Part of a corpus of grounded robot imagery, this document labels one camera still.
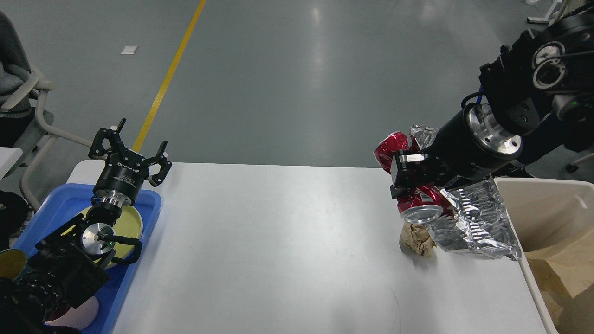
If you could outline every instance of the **brown paper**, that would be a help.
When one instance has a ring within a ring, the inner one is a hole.
[[[422,257],[430,258],[433,256],[431,248],[435,247],[435,243],[422,224],[404,223],[400,239],[408,248]]]
[[[574,298],[594,283],[594,226],[526,258],[541,291]]]
[[[561,313],[563,312],[562,306],[560,306],[554,299],[553,296],[546,292],[541,291],[542,300],[544,300],[546,309],[549,311],[549,315],[551,316],[551,320],[553,320],[553,324],[555,326],[559,326]]]

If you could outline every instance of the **crumpled paper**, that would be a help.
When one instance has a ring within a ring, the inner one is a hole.
[[[404,223],[400,234],[402,243],[420,256],[429,259],[433,256],[432,248],[436,247],[429,232],[423,224]]]

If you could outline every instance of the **aluminum foil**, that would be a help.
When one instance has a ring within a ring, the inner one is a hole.
[[[410,137],[413,143],[419,147],[419,150],[424,150],[433,144],[437,130],[429,128],[424,125],[413,125],[410,127]]]
[[[482,259],[521,258],[505,204],[492,178],[440,192],[454,207],[454,214],[425,225],[443,250]]]

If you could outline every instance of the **white trash bin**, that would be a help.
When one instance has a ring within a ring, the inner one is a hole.
[[[495,183],[523,251],[554,245],[594,225],[594,185],[589,182],[496,178]],[[547,331],[556,333],[527,262],[520,265]],[[594,287],[573,303],[561,314],[559,332],[594,333]]]

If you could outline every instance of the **yellow object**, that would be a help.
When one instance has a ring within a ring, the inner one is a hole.
[[[88,207],[83,211],[79,212],[87,215],[87,212],[91,209]],[[124,206],[122,207],[122,215],[119,217],[118,220],[115,221],[115,225],[113,226],[113,231],[116,235],[121,235],[123,237],[130,237],[139,239],[140,235],[142,234],[143,230],[143,219],[140,216],[138,210],[136,210],[133,206]],[[132,245],[122,245],[120,243],[116,243],[114,248],[115,255],[120,259],[124,259],[134,249]],[[107,268],[113,267],[115,263],[109,263]]]
[[[0,278],[14,280],[25,269],[27,256],[21,250],[8,249],[0,251]]]
[[[140,148],[142,147],[144,139],[146,138],[147,133],[149,132],[150,126],[154,120],[154,116],[157,114],[157,110],[161,105],[161,101],[163,100],[163,97],[167,92],[167,88],[169,87],[171,78],[173,78],[175,70],[178,67],[179,60],[182,58],[182,55],[184,54],[185,47],[188,44],[190,36],[192,36],[192,31],[194,31],[194,27],[196,26],[198,17],[200,17],[200,13],[202,13],[202,8],[204,8],[205,3],[206,0],[201,0],[198,4],[198,8],[196,8],[196,12],[194,12],[194,16],[192,17],[192,20],[190,21],[189,26],[186,29],[184,38],[182,39],[182,42],[179,44],[178,51],[175,53],[175,56],[173,57],[173,61],[171,62],[171,65],[167,70],[167,74],[165,74],[165,79],[163,79],[161,88],[159,88],[159,92],[157,93],[157,96],[154,98],[153,106],[150,107],[150,111],[148,112],[147,118],[144,120],[143,127],[140,129],[138,137],[136,137],[134,146],[132,146],[132,149],[136,152],[140,152]]]

